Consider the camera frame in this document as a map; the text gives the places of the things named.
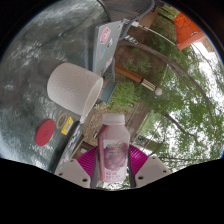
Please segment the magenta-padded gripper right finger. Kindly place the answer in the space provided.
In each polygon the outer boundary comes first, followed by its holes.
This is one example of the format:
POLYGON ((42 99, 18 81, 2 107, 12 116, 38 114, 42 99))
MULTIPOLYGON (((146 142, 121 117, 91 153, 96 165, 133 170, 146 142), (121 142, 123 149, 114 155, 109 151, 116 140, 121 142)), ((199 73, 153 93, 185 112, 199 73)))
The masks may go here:
POLYGON ((171 174, 158 157, 149 157, 133 145, 129 146, 128 168, 132 188, 143 187, 171 174))

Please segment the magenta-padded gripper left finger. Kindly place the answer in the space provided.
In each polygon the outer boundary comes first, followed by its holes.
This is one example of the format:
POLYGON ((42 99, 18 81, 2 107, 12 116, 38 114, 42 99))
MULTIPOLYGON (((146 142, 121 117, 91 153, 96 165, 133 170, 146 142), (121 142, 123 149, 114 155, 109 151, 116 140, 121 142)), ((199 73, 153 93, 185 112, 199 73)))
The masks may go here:
POLYGON ((94 147, 77 159, 69 159, 55 174, 84 188, 95 189, 98 182, 98 155, 94 147))

